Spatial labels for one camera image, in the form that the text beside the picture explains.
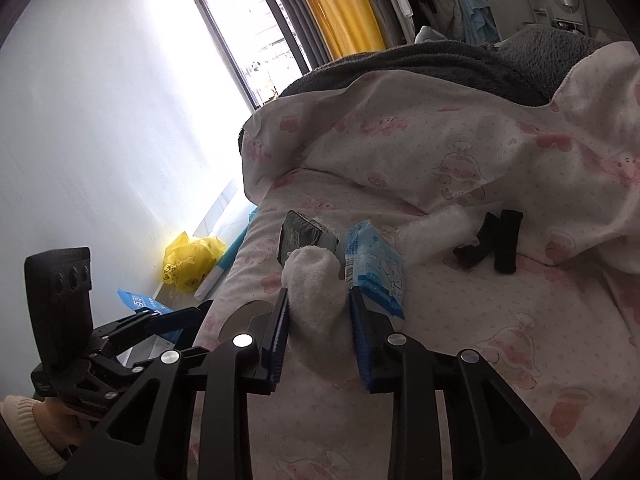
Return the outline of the person's left hand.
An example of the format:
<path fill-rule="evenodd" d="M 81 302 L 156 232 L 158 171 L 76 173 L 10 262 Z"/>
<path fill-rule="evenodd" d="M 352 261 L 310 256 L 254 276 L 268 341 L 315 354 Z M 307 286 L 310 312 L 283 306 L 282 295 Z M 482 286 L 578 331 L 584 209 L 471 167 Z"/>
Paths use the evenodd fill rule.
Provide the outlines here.
<path fill-rule="evenodd" d="M 93 430 L 91 418 L 72 410 L 60 399 L 45 398 L 32 408 L 32 414 L 43 437 L 57 451 L 79 448 Z"/>

